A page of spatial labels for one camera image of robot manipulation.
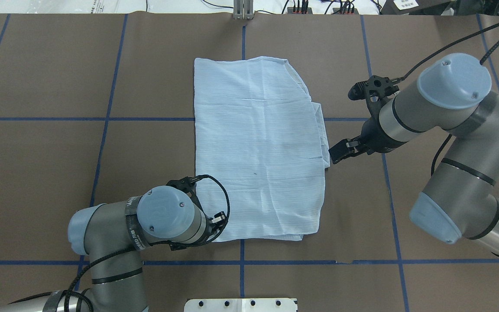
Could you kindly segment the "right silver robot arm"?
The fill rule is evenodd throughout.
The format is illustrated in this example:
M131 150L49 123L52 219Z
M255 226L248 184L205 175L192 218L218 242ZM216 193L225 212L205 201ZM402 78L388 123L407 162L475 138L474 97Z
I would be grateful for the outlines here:
M329 149L332 163L389 153L433 128L454 141L419 193L409 217L436 239L466 238L499 258L499 95L480 60L452 53L400 90L403 78L373 75L356 83L350 100L365 100L370 118L360 134Z

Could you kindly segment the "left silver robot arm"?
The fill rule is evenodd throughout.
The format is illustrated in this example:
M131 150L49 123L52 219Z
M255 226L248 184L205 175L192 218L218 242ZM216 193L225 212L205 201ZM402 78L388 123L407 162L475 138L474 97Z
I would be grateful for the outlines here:
M63 290L0 306L0 312L147 312L141 251L155 245L182 250L209 244L230 216L207 215L194 185L157 186L146 194L77 211L68 225L73 251L89 258Z

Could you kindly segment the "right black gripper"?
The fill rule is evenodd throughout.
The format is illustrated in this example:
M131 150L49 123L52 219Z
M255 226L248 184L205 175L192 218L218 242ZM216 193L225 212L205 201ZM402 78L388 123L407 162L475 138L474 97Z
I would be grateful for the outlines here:
M359 136L352 140L344 139L329 148L329 155L333 164L342 160L360 156L363 153L388 153L389 137L382 130L380 122L369 118L362 126Z

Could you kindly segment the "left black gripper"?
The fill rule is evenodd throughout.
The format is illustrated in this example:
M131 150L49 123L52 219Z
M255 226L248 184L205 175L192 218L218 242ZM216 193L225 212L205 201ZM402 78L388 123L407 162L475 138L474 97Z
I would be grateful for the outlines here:
M223 211L213 217L206 215L198 199L168 200L168 246L178 251L209 244L227 221Z

